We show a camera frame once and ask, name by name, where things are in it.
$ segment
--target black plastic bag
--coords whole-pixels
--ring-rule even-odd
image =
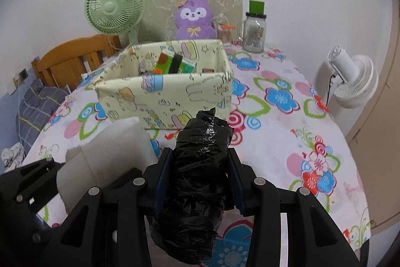
[[[147,217],[154,243],[186,264],[211,258],[223,212],[234,206],[227,177],[232,135],[215,108],[190,119],[177,136],[163,210]]]

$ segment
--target purple plush toy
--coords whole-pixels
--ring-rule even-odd
[[[176,39],[215,39],[213,12],[207,0],[189,0],[175,14]]]

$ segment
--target black metal bracket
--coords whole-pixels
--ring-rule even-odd
[[[49,157],[0,175],[0,262],[35,266],[53,230],[36,213],[57,195],[63,166]]]
[[[144,216],[163,207],[172,152],[164,149],[157,164],[121,188],[89,189],[55,231],[40,266],[151,266]]]
[[[254,214],[247,267],[278,267],[281,258],[281,213],[287,214],[288,267],[361,266],[349,243],[310,191],[276,188],[228,150],[228,177],[236,207],[243,216]]]
[[[56,229],[41,223],[36,213],[57,194],[61,164],[50,158],[0,176],[0,262],[18,267],[151,267],[144,216],[155,216],[163,207],[172,154],[165,148],[159,162],[148,166],[142,177],[116,183],[115,188],[89,189]],[[276,188],[241,164],[234,149],[227,157],[235,205],[243,216],[254,215],[247,267],[266,262],[279,266],[281,213],[287,214],[288,267],[361,266],[307,188],[295,192]]]

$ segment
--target wooden chair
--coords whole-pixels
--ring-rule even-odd
[[[102,50],[108,58],[117,52],[110,44],[121,47],[118,36],[96,34],[71,40],[50,50],[41,60],[32,61],[32,67],[45,85],[59,88],[68,85],[73,91],[82,81],[81,74],[87,73],[82,57],[93,71],[103,63]]]

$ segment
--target wall outlet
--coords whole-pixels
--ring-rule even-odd
[[[28,73],[27,73],[27,70],[26,69],[24,69],[23,71],[21,71],[19,74],[19,77],[20,77],[20,79],[22,80],[22,81],[24,81],[24,80],[26,80],[27,79],[27,77],[28,77]]]

